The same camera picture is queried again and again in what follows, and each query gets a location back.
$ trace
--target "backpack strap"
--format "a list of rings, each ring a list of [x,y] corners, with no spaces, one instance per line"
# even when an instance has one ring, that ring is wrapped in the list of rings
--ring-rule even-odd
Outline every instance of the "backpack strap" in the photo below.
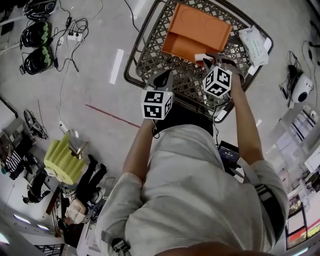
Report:
[[[130,255],[129,250],[130,246],[126,243],[125,240],[119,237],[115,237],[112,234],[102,231],[101,232],[101,240],[107,243],[108,245],[112,246],[112,249],[116,252],[119,253],[120,255]]]
[[[263,223],[273,247],[280,239],[286,226],[286,219],[280,203],[273,191],[260,183],[256,172],[242,157],[239,158],[237,164],[242,167],[245,173],[245,181],[252,184],[258,194]]]

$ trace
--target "red line on floor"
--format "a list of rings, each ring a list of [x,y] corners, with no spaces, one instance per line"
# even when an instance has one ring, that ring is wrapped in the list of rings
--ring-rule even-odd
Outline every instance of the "red line on floor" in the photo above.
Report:
[[[117,116],[115,116],[115,115],[113,115],[113,114],[110,114],[110,113],[108,113],[108,112],[105,112],[105,111],[103,111],[103,110],[101,110],[101,109],[99,109],[99,108],[96,108],[96,107],[91,106],[91,105],[88,105],[88,104],[85,104],[85,105],[86,105],[87,107],[89,107],[89,108],[91,108],[91,109],[93,109],[93,110],[99,111],[99,112],[101,112],[101,113],[103,113],[103,114],[105,114],[105,115],[107,115],[107,116],[110,116],[110,117],[113,117],[113,118],[118,119],[118,120],[120,120],[120,121],[123,121],[123,122],[125,122],[125,123],[127,123],[127,124],[129,124],[129,125],[131,125],[131,126],[140,128],[139,125],[136,125],[136,124],[134,124],[134,123],[132,123],[132,122],[123,120],[122,118],[117,117]]]

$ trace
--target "shirt sleeve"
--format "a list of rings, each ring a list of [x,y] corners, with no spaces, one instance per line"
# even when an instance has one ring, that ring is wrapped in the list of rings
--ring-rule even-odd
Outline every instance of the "shirt sleeve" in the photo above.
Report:
[[[118,255],[111,245],[103,240],[102,233],[126,240],[125,229],[129,215],[143,205],[141,201],[142,185],[136,175],[124,173],[104,204],[95,228],[95,241],[104,255]]]
[[[260,182],[266,185],[276,196],[285,219],[288,218],[289,202],[286,190],[280,177],[276,174],[273,166],[265,161],[260,160],[251,165]]]

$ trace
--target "dark hair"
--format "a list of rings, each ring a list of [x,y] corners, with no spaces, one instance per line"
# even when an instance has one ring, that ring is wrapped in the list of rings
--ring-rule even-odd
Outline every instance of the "dark hair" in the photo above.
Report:
[[[25,204],[28,204],[30,202],[28,197],[23,197],[22,200]]]

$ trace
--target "shoe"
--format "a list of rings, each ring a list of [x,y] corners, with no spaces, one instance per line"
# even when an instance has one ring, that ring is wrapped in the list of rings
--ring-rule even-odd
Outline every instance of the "shoe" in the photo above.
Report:
[[[107,167],[103,163],[100,164],[100,169],[107,171]]]
[[[90,160],[90,165],[96,166],[98,164],[98,161],[91,154],[89,154],[88,157]]]

